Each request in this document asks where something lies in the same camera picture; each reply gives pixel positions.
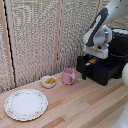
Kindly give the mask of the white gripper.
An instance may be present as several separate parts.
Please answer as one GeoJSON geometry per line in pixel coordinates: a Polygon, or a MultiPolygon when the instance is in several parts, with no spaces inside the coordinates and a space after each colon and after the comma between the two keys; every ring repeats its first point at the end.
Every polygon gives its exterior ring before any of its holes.
{"type": "Polygon", "coordinates": [[[109,52],[108,47],[109,47],[108,44],[102,45],[101,48],[94,47],[94,46],[92,47],[84,46],[83,51],[86,54],[89,54],[101,59],[106,59],[108,57],[108,52],[109,52]]]}

